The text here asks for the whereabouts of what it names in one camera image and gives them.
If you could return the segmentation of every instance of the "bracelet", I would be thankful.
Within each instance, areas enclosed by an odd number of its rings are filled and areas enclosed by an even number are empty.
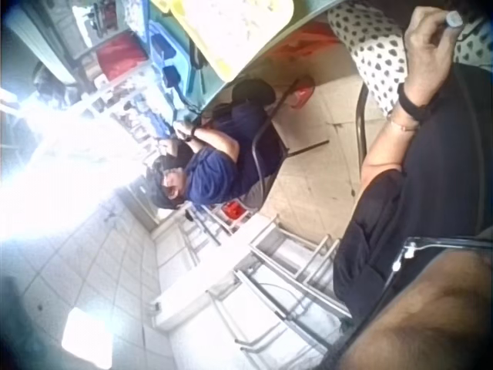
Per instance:
[[[416,106],[404,92],[404,84],[400,83],[397,87],[397,94],[399,95],[399,104],[401,108],[411,117],[418,122],[421,122],[428,115],[427,106]]]
[[[394,122],[392,119],[390,120],[391,125],[397,127],[400,131],[403,131],[405,133],[408,133],[410,131],[418,131],[419,130],[419,124],[417,124],[415,127],[407,127],[404,125],[400,125],[396,122]]]

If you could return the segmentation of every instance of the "black shirt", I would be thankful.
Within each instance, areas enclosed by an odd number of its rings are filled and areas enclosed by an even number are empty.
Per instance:
[[[467,237],[491,226],[491,73],[454,65],[409,146],[402,173],[364,191],[334,261],[334,291],[360,322],[381,295],[407,237]],[[416,253],[392,286],[398,294],[439,253]]]

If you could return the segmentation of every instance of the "hand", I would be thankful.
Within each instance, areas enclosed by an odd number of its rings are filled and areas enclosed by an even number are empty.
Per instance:
[[[186,136],[192,134],[193,124],[188,121],[175,121],[173,122],[173,128],[175,131],[184,133]]]
[[[418,6],[404,35],[409,70],[404,91],[416,106],[426,106],[450,72],[455,43],[462,28],[446,27],[447,13]]]
[[[173,122],[173,128],[178,139],[185,140],[192,134],[193,124],[187,121],[175,121]]]

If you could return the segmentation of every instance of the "chair leg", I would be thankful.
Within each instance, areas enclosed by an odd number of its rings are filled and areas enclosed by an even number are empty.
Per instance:
[[[368,88],[363,83],[360,95],[357,98],[356,104],[356,140],[357,140],[357,156],[361,166],[363,166],[364,158],[367,156],[367,134],[364,128],[364,108],[367,104]]]
[[[318,148],[319,146],[323,146],[323,145],[328,144],[328,143],[329,143],[329,140],[324,140],[324,141],[321,141],[320,143],[316,143],[314,145],[307,146],[306,148],[297,150],[296,152],[288,153],[287,158],[291,158],[292,156],[297,156],[298,154],[306,153],[312,149]]]

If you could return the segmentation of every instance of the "bright light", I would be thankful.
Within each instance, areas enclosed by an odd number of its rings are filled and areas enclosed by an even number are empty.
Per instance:
[[[113,119],[63,112],[29,117],[38,131],[25,172],[0,189],[0,240],[56,234],[81,224],[143,171],[137,142]]]
[[[63,332],[62,347],[98,368],[112,366],[113,335],[100,321],[79,308],[73,308]]]

